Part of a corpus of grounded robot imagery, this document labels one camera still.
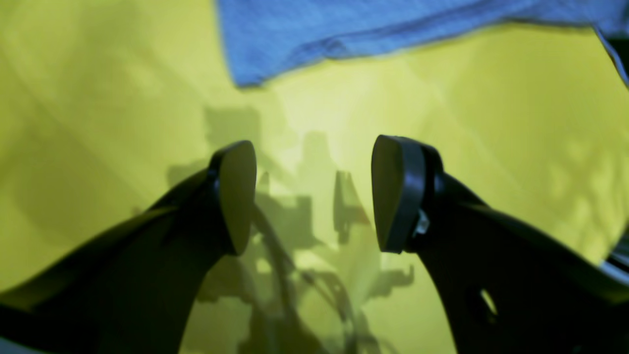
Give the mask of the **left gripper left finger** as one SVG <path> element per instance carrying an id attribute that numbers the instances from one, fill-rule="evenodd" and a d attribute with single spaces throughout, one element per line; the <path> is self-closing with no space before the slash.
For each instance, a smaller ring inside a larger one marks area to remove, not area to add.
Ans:
<path id="1" fill-rule="evenodd" d="M 1 352 L 179 352 L 207 272 L 249 244 L 256 179 L 253 144 L 230 144 L 148 210 L 1 292 Z"/>

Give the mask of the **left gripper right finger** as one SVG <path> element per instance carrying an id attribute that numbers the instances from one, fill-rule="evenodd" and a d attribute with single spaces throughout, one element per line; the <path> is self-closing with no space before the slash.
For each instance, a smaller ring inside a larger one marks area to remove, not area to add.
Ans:
<path id="1" fill-rule="evenodd" d="M 371 177 L 380 251 L 420 258 L 459 354 L 629 351 L 627 232 L 592 265 L 488 206 L 406 137 L 377 137 Z"/>

